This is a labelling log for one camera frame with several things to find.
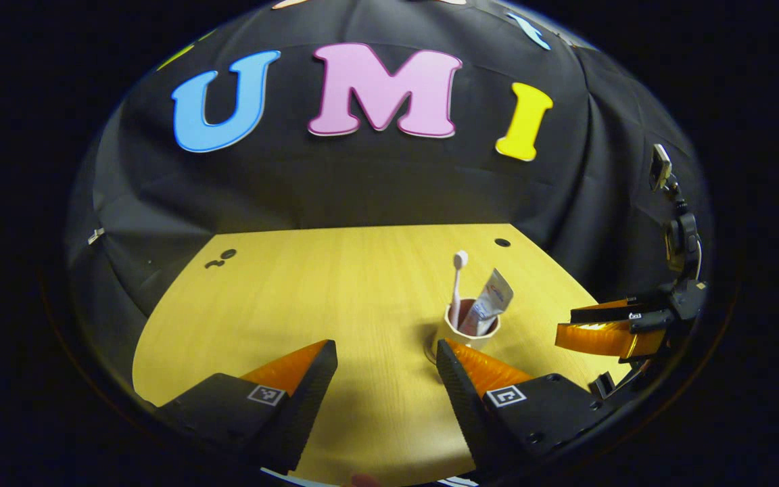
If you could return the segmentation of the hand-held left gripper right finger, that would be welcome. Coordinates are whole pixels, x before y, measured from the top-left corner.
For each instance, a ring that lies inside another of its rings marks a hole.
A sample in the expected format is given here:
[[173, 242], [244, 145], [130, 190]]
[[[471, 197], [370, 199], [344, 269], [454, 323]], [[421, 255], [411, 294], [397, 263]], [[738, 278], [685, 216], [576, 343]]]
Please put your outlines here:
[[439, 376], [483, 478], [553, 460], [610, 416], [610, 406], [560, 374], [535, 378], [454, 340], [439, 340]]

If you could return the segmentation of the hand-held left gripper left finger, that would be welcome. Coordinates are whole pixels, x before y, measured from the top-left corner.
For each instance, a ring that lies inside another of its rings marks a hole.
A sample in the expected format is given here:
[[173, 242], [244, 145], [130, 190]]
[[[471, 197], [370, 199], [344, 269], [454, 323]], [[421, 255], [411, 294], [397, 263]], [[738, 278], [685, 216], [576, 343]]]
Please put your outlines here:
[[205, 450], [250, 467], [294, 471], [338, 365], [319, 340], [235, 377], [214, 373], [157, 409]]

